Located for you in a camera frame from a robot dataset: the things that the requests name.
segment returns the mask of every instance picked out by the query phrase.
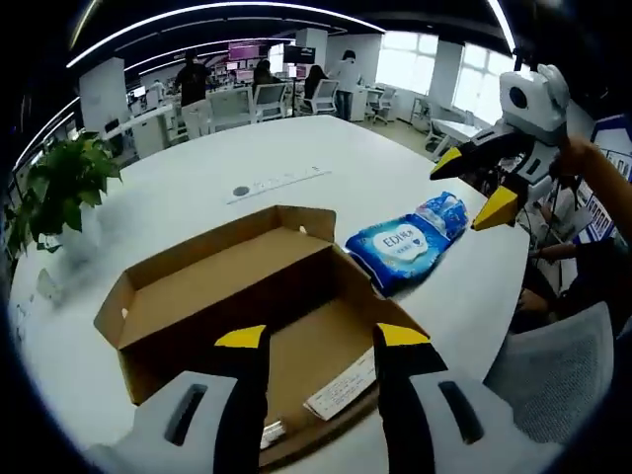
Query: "blue package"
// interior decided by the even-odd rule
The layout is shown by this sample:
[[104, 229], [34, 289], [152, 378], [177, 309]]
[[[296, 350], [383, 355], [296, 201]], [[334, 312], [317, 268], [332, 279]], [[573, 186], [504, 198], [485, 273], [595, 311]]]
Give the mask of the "blue package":
[[443, 192], [415, 213], [360, 230], [346, 247], [380, 292], [390, 296], [406, 282], [425, 277], [467, 222], [463, 201]]

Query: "round white table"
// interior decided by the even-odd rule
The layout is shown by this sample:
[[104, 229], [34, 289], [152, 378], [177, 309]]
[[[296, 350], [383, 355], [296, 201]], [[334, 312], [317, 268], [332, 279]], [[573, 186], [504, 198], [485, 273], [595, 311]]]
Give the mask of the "round white table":
[[[270, 188], [286, 174], [330, 173], [231, 201], [238, 186]], [[472, 218], [485, 198], [457, 179], [431, 182], [423, 156], [359, 126], [330, 117], [276, 120], [205, 136], [141, 160], [110, 180], [98, 207], [98, 255], [68, 267], [31, 248], [20, 260], [11, 306], [20, 304], [22, 353], [43, 400], [79, 448], [112, 443], [131, 427], [134, 407], [116, 351], [94, 317], [125, 268], [184, 239], [273, 204], [331, 208], [336, 242], [361, 228], [411, 212], [442, 191], [464, 200]], [[467, 230], [433, 273], [395, 299], [431, 335], [447, 365], [483, 380], [514, 313], [528, 236], [517, 226]], [[36, 293], [46, 268], [67, 296], [53, 307]], [[373, 413], [337, 440], [282, 472], [387, 472], [381, 420]]]
[[463, 143], [465, 141], [469, 141], [481, 131], [480, 128], [474, 125], [466, 125], [465, 123], [459, 123], [458, 121], [441, 120], [438, 118], [433, 118], [433, 125], [445, 133], [445, 137], [440, 144], [436, 146], [433, 156], [431, 157], [431, 160], [435, 163], [443, 154], [450, 138], [455, 138], [460, 143]]

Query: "open cardboard box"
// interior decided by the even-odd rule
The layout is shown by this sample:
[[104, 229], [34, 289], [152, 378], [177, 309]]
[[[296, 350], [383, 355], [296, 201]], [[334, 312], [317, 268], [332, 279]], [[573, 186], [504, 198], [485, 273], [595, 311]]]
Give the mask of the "open cardboard box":
[[333, 244], [335, 221], [330, 210], [270, 207], [123, 272], [95, 327], [118, 350], [132, 402], [183, 370], [212, 370], [207, 353], [218, 338], [266, 324], [266, 426], [281, 420], [286, 436], [261, 452], [262, 467], [295, 459], [369, 413], [375, 385], [329, 422], [303, 403], [372, 346], [377, 322], [420, 328]]

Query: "white table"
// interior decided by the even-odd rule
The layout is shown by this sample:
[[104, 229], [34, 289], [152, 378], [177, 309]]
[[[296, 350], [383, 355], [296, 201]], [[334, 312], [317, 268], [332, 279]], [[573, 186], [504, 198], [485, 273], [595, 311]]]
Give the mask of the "white table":
[[163, 116], [166, 113], [170, 112], [173, 108], [174, 108], [173, 104], [166, 104], [164, 106], [159, 107], [158, 109], [154, 109], [153, 111], [149, 111], [146, 114], [141, 114], [140, 116], [131, 118], [130, 120], [126, 121], [125, 123], [121, 123], [117, 128], [114, 128], [114, 129], [108, 131], [107, 133], [104, 133], [102, 138], [104, 140], [109, 140], [109, 139], [111, 139], [111, 138], [123, 133], [124, 131], [129, 130], [130, 128], [132, 128], [135, 125], [143, 123], [144, 121], [147, 121], [149, 119], [153, 119], [154, 117]]
[[[313, 166], [331, 173], [227, 204], [237, 186], [268, 183]], [[69, 271], [63, 249], [50, 255], [33, 247], [18, 264], [10, 309], [21, 303], [29, 312], [22, 351], [44, 401], [80, 447], [115, 442], [131, 427], [134, 407], [117, 354], [93, 327], [126, 267], [279, 203], [334, 209], [340, 245], [361, 228], [410, 212], [442, 191], [462, 198], [469, 215], [476, 215], [485, 198], [457, 179], [429, 181], [432, 167], [376, 133], [317, 116], [222, 131], [125, 168], [123, 184], [110, 180], [110, 193], [97, 207], [104, 243], [89, 265]], [[478, 380], [486, 376], [514, 313], [527, 247], [528, 236], [519, 226], [468, 229], [423, 284], [396, 298], [430, 333], [449, 367]], [[57, 309], [35, 293], [43, 267], [64, 278], [70, 292]], [[282, 472], [383, 474], [387, 463], [375, 412]]]
[[441, 143], [434, 149], [432, 160], [435, 163], [443, 154], [444, 148], [447, 146], [447, 142], [450, 137], [463, 143], [465, 141], [469, 141], [473, 136], [481, 131], [480, 128], [474, 125], [466, 125], [465, 123], [459, 123], [458, 121], [441, 120], [437, 118], [433, 119], [433, 125], [445, 133], [445, 137]]

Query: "human hand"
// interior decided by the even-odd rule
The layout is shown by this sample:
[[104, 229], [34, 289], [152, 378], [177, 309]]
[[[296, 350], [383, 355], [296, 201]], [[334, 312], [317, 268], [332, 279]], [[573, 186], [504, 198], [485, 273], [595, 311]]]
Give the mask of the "human hand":
[[549, 303], [539, 294], [535, 294], [530, 289], [524, 288], [517, 301], [517, 309], [520, 311], [534, 311], [538, 313], [548, 313]]
[[586, 162], [601, 152], [594, 143], [578, 136], [569, 136], [560, 146], [560, 154], [553, 163], [555, 171], [563, 176], [582, 175], [586, 169]]

